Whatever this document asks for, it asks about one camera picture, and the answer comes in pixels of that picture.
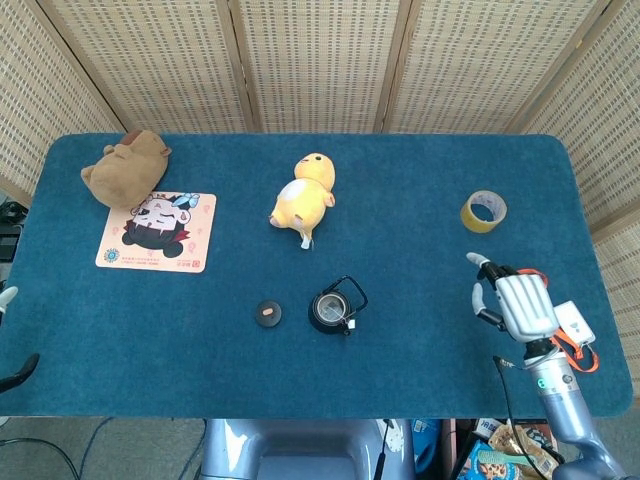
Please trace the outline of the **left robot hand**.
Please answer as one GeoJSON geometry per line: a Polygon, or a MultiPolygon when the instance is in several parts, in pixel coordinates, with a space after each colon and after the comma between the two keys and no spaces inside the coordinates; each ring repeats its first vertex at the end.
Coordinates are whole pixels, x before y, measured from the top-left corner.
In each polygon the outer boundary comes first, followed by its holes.
{"type": "MultiPolygon", "coordinates": [[[[15,286],[5,288],[1,292],[1,296],[0,296],[1,317],[4,317],[8,309],[8,305],[16,297],[18,292],[19,292],[19,289],[15,286]]],[[[16,373],[1,379],[0,392],[5,393],[9,390],[17,388],[18,386],[26,382],[32,376],[33,372],[36,370],[39,360],[40,360],[39,353],[34,353],[30,355],[27,358],[27,360],[24,362],[22,367],[16,373]]]]}

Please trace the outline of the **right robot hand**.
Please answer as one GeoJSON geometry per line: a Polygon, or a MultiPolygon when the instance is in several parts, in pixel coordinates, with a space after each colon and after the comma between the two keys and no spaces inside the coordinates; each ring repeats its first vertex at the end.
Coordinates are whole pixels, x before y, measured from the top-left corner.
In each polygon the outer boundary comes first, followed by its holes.
{"type": "Polygon", "coordinates": [[[559,328],[554,307],[542,277],[520,273],[507,265],[498,265],[484,255],[468,252],[466,258],[478,267],[478,281],[471,294],[474,314],[506,331],[515,341],[529,343],[549,339],[559,328]],[[487,279],[501,312],[488,309],[483,300],[482,279],[487,279]]]}

